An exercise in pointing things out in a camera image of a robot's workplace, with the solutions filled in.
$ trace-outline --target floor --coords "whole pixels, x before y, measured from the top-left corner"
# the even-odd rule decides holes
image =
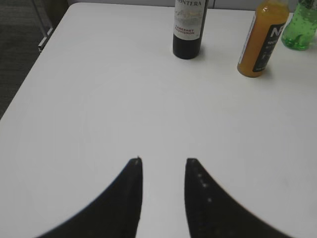
[[[42,38],[29,0],[0,0],[0,119],[39,56]]]

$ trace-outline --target green plastic bottle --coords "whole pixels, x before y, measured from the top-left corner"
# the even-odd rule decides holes
[[[299,0],[291,22],[282,34],[283,44],[291,49],[308,49],[317,29],[317,0]]]

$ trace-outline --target red wine bottle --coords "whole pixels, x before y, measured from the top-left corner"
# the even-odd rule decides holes
[[[202,42],[208,0],[175,0],[173,53],[196,57]]]

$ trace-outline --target bottle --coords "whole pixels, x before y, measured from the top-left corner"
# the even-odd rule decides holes
[[[238,63],[248,77],[262,74],[289,15],[288,0],[265,0],[256,9]]]
[[[308,49],[317,29],[317,0],[299,0],[291,22],[282,34],[283,44],[291,49]]]
[[[196,57],[202,42],[208,0],[175,0],[173,53]]]

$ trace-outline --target wine bottle label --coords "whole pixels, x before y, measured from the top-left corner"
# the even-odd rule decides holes
[[[253,72],[260,72],[265,69],[267,62],[278,41],[278,38],[283,31],[284,25],[285,23],[270,26],[264,43],[262,45],[262,48],[260,50],[258,59],[253,67]]]
[[[247,48],[247,45],[248,45],[248,42],[249,42],[249,38],[250,38],[250,35],[251,35],[251,32],[252,32],[252,29],[253,29],[253,26],[254,26],[255,22],[256,22],[256,15],[254,14],[250,29],[249,29],[249,32],[248,32],[248,35],[247,35],[247,39],[246,39],[246,41],[244,43],[244,46],[243,46],[243,49],[242,49],[242,53],[241,53],[240,58],[239,58],[239,63],[241,63],[243,55],[244,55],[244,52],[246,51],[246,48]]]
[[[176,0],[174,35],[185,41],[200,37],[206,0]]]

